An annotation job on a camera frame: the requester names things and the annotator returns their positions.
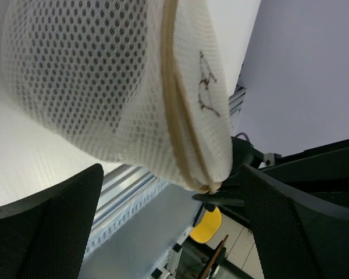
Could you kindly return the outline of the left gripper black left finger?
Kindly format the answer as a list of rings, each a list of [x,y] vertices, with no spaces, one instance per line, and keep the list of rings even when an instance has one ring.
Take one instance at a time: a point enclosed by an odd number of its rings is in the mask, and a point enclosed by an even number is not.
[[[79,174],[0,207],[0,278],[77,278],[104,170]]]

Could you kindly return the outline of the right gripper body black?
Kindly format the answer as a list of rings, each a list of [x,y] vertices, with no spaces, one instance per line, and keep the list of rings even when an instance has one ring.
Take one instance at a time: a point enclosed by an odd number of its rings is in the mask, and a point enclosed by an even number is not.
[[[243,203],[240,166],[249,165],[300,191],[349,203],[349,139],[307,149],[288,156],[256,150],[241,138],[233,137],[233,168],[220,191],[221,203]]]

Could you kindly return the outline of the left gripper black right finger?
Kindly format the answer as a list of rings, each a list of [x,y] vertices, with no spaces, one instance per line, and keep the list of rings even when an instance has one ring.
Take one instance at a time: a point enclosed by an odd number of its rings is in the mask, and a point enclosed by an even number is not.
[[[247,165],[239,176],[265,278],[349,278],[349,208]]]

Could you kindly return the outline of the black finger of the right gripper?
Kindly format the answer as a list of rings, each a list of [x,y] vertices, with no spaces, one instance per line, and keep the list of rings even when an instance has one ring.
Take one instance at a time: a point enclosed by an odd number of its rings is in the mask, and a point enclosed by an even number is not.
[[[240,191],[218,191],[215,194],[195,194],[193,200],[200,201],[223,208],[243,208],[245,206],[244,199]]]

